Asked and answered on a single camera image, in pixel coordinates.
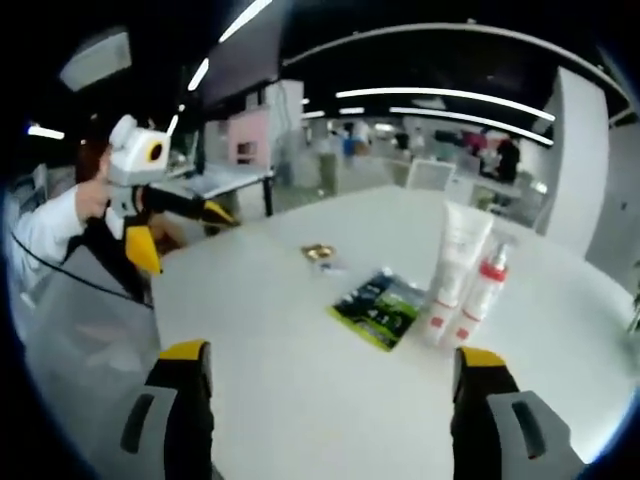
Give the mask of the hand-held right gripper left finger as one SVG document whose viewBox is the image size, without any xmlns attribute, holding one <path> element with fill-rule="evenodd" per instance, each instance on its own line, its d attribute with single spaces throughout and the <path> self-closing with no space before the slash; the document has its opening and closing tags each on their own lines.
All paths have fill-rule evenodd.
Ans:
<svg viewBox="0 0 640 480">
<path fill-rule="evenodd" d="M 114 477 L 212 479 L 212 393 L 208 341 L 176 343 L 162 351 L 145 383 L 124 404 Z"/>
</svg>

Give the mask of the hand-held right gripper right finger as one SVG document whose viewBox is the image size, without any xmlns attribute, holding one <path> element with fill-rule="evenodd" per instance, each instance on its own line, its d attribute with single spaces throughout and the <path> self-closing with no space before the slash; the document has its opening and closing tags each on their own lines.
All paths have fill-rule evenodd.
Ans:
<svg viewBox="0 0 640 480">
<path fill-rule="evenodd" d="M 575 479 L 584 468 L 566 422 L 491 351 L 456 350 L 453 405 L 455 479 Z"/>
</svg>

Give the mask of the person's left hand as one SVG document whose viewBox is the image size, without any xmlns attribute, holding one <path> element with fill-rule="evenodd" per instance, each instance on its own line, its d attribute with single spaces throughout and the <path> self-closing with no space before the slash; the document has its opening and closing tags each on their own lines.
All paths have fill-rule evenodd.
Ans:
<svg viewBox="0 0 640 480">
<path fill-rule="evenodd" d="M 101 218 L 109 200 L 109 185 L 104 179 L 95 178 L 79 183 L 75 193 L 75 209 L 79 221 L 85 223 L 90 218 Z"/>
</svg>

